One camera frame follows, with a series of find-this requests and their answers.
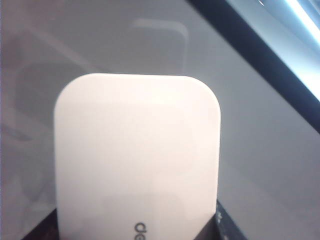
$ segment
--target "gray surface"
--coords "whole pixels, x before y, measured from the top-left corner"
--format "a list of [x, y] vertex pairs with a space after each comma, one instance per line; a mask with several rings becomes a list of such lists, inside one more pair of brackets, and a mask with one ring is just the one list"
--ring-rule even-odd
[[186, 2], [1, 7], [2, 239], [21, 239], [55, 208], [55, 99], [91, 72], [205, 82], [222, 112], [218, 198], [236, 224], [249, 239], [320, 238], [320, 135]]

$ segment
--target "bright light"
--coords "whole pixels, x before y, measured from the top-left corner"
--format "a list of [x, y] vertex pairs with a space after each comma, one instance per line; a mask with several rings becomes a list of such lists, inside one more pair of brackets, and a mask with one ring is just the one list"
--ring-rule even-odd
[[303, 22], [305, 27], [309, 30], [311, 35], [318, 41], [320, 44], [320, 30], [317, 25], [312, 21], [306, 11], [302, 8], [297, 0], [285, 0], [289, 6], [292, 8], [294, 13], [299, 17]]

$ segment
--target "white device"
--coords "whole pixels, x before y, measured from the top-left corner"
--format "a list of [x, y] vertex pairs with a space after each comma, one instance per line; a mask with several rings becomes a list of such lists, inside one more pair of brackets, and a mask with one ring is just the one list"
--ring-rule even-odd
[[54, 112], [60, 239], [195, 239], [216, 212], [220, 121], [192, 77], [69, 83]]

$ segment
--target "dark edge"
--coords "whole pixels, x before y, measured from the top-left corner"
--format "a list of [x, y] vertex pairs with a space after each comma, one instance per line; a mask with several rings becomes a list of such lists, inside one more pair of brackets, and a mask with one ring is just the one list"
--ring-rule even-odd
[[247, 240], [219, 201], [216, 203], [215, 225], [221, 240]]
[[53, 210], [22, 240], [59, 240], [57, 210]]
[[320, 134], [320, 101], [226, 0], [188, 2]]

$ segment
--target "white plastic casing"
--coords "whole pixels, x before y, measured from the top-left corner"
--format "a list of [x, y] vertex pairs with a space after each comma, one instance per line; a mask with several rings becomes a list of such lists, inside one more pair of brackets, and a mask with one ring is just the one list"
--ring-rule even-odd
[[60, 238], [193, 240], [216, 211], [220, 121], [192, 77], [72, 81], [54, 113]]

